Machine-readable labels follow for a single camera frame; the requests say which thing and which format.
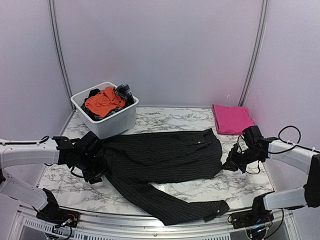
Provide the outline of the black striped garment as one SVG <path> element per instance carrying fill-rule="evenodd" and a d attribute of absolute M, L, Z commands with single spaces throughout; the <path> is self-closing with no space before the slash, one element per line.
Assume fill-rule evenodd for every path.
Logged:
<path fill-rule="evenodd" d="M 154 184 L 212 179 L 222 169 L 212 129 L 122 134 L 103 140 L 106 178 L 129 202 L 171 226 L 225 214 L 224 200 L 186 202 Z"/>

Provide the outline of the magenta pink trousers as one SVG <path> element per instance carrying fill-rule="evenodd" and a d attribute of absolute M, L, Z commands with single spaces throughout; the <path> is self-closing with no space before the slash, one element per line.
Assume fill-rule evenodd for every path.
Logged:
<path fill-rule="evenodd" d="M 213 104 L 212 112 L 216 131 L 221 135 L 241 135 L 244 129 L 255 125 L 245 107 Z"/>

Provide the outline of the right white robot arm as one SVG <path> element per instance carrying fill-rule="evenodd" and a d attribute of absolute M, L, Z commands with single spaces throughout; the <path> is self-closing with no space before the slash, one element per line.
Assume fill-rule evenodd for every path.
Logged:
<path fill-rule="evenodd" d="M 303 171 L 308 175 L 305 185 L 274 191 L 254 198 L 247 219 L 258 224 L 267 213 L 276 209 L 295 210 L 320 206 L 320 155 L 297 145 L 284 143 L 275 138 L 260 139 L 256 145 L 247 144 L 248 149 L 239 152 L 238 144 L 230 150 L 222 169 L 246 172 L 247 165 L 255 161 L 272 159 Z"/>

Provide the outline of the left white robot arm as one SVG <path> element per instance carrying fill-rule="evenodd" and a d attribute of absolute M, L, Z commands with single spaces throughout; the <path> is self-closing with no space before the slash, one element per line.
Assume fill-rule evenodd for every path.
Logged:
<path fill-rule="evenodd" d="M 49 190 L 39 189 L 6 171 L 13 166 L 45 164 L 66 165 L 79 169 L 81 178 L 95 184 L 108 171 L 103 160 L 103 143 L 92 132 L 83 138 L 69 139 L 65 136 L 46 136 L 40 141 L 0 141 L 0 192 L 26 203 L 58 223 L 63 211 Z"/>

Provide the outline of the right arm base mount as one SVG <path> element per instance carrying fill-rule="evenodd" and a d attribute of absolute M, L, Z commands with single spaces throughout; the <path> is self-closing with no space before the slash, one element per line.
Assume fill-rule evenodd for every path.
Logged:
<path fill-rule="evenodd" d="M 234 212 L 229 215 L 228 222 L 234 229 L 247 228 L 265 223 L 271 223 L 274 220 L 272 211 L 266 211 L 262 214 L 255 214 L 254 211 L 245 210 Z"/>

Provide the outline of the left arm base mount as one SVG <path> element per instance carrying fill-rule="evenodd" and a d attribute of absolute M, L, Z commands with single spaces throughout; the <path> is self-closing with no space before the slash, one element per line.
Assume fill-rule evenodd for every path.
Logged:
<path fill-rule="evenodd" d="M 35 211 L 38 219 L 57 224 L 59 226 L 69 225 L 72 228 L 76 228 L 78 225 L 80 213 L 78 211 L 61 208 L 52 194 L 52 192 L 46 188 L 42 189 L 46 195 L 46 205 L 43 209 Z"/>

